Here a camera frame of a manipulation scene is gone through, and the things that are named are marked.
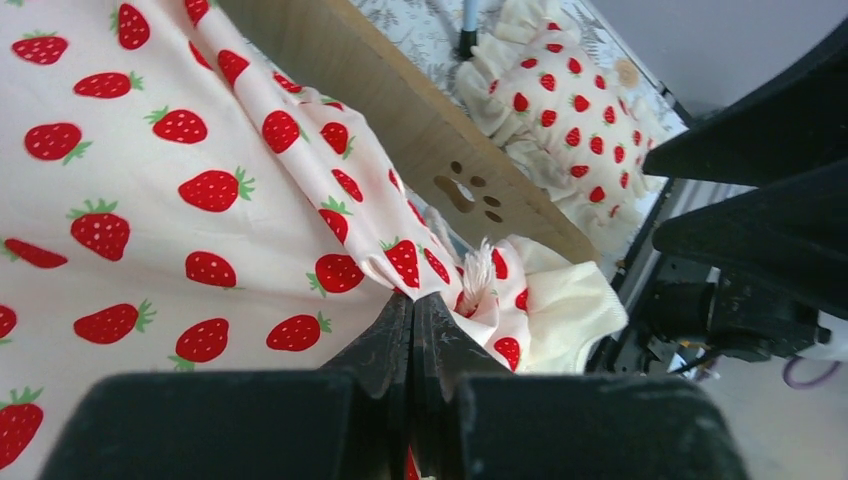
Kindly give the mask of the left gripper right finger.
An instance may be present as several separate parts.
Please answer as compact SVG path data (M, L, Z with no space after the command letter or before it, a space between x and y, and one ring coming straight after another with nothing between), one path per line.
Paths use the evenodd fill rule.
M437 293L413 305L411 367L411 443L421 474L464 479L456 388L469 375L511 371L465 333Z

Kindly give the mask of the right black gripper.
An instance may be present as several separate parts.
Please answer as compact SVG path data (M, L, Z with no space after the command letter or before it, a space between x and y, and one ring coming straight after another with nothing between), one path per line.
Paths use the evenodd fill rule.
M763 86L652 150L643 169L768 185L655 231L656 250L699 263L660 261L639 310L653 338L749 363L830 343L818 310L847 315L845 22Z

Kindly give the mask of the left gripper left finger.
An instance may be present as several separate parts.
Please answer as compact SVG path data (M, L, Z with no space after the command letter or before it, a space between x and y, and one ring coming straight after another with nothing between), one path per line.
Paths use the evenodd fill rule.
M376 320L321 369L351 383L338 479L404 479L410 437L413 301L393 294Z

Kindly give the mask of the wooden pet bed frame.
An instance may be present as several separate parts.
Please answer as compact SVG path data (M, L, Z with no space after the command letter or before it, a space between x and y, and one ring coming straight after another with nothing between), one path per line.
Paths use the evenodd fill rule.
M573 263L600 253L350 1L223 1L263 53L366 117L402 180L465 241L535 240Z

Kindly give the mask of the large strawberry print cushion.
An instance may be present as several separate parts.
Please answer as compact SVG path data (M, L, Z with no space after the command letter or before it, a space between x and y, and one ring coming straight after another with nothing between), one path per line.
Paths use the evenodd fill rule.
M1 475L97 380L306 369L439 294L509 370L580 374L626 312L527 238L465 256L365 118L206 1L1 5Z

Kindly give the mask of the small strawberry print pillow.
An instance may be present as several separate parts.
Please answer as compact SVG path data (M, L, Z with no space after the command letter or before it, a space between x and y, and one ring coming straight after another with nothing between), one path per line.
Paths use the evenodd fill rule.
M638 229L636 203L657 188L643 163L670 135L579 38L559 2L507 1L456 87L481 132L597 250L611 252Z

